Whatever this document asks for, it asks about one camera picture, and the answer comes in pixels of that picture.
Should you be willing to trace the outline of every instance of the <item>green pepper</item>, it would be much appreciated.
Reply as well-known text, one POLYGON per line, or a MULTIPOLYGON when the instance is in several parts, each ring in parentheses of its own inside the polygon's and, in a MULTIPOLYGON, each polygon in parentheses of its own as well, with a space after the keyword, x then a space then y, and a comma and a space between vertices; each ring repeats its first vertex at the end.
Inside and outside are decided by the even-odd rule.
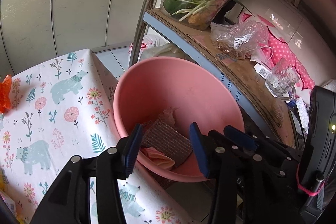
POLYGON ((196 4, 192 4, 192 3, 181 2, 181 1, 178 1, 178 0, 165 0, 163 2, 163 6, 164 6, 165 10, 171 16, 173 16, 174 18, 180 19, 185 14, 176 14, 176 15, 172 15, 172 14, 175 13, 175 12, 177 12, 178 10, 181 10, 181 9, 192 9, 192 8, 195 8, 197 5, 196 4))

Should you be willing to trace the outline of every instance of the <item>floral tablecloth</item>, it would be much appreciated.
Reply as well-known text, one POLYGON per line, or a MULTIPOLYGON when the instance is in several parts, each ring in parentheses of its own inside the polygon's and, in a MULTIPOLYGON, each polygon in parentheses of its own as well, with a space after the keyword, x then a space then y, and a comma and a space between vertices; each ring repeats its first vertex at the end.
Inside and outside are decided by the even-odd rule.
MULTIPOLYGON (((29 223, 71 156, 94 157, 118 142, 112 107, 118 81, 89 49, 12 80, 12 109, 0 116, 0 189, 16 202, 19 221, 29 223)), ((127 223, 196 223, 138 162, 119 189, 127 223)), ((97 223, 95 178, 90 208, 97 223)))

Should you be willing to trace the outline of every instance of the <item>orange plastic item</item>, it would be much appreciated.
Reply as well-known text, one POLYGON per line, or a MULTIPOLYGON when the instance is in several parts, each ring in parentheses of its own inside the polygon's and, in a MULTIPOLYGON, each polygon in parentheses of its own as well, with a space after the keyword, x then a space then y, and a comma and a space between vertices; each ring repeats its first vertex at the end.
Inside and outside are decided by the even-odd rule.
POLYGON ((7 75, 0 83, 0 113, 5 113, 6 109, 11 108, 11 100, 9 99, 9 92, 12 87, 12 76, 7 75))

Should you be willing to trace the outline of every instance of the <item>electrical cord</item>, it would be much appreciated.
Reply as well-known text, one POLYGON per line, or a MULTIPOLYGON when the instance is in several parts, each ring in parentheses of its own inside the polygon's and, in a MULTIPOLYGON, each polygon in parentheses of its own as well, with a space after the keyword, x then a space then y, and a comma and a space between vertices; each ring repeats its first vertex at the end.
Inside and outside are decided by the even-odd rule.
POLYGON ((255 50, 259 49, 259 48, 270 48, 270 49, 272 50, 271 56, 270 56, 269 59, 267 59, 267 61, 265 62, 265 64, 267 64, 268 61, 269 61, 269 60, 272 58, 272 56, 273 56, 274 49, 273 49, 272 47, 270 47, 270 46, 261 46, 261 47, 257 47, 257 48, 255 48, 255 49, 253 49, 253 50, 249 50, 249 51, 247 51, 247 52, 255 51, 255 50))

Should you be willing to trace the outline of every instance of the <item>clear plastic container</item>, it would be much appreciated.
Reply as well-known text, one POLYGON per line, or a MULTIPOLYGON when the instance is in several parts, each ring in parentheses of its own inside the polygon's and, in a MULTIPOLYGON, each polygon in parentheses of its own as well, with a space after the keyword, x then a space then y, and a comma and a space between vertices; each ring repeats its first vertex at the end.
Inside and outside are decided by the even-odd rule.
POLYGON ((205 30, 229 0, 162 0, 165 15, 192 28, 205 30))

